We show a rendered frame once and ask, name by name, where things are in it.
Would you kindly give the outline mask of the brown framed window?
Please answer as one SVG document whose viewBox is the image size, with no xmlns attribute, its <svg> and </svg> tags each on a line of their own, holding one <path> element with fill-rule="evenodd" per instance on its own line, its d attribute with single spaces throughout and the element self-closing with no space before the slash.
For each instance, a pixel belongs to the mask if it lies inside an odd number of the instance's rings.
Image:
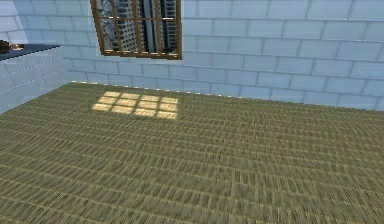
<svg viewBox="0 0 384 224">
<path fill-rule="evenodd" d="M 182 59 L 181 0 L 89 0 L 100 53 Z"/>
</svg>

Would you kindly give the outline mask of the small dark brown object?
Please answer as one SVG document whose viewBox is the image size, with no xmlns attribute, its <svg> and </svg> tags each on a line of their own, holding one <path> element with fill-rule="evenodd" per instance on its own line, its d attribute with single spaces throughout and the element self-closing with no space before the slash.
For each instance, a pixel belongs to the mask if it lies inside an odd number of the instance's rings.
<svg viewBox="0 0 384 224">
<path fill-rule="evenodd" d="M 23 50 L 23 44 L 11 44 L 6 40 L 0 40 L 0 54 L 7 54 L 11 50 Z"/>
</svg>

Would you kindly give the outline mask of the dark blue worktop counter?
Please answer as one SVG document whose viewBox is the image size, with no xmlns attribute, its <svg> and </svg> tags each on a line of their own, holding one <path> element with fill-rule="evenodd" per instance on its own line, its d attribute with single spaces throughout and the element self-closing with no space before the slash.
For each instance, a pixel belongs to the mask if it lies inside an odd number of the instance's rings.
<svg viewBox="0 0 384 224">
<path fill-rule="evenodd" d="M 58 48 L 58 45 L 45 45 L 45 44 L 25 44 L 21 50 L 9 49 L 7 53 L 0 53 L 0 61 L 33 54 L 40 51 Z"/>
</svg>

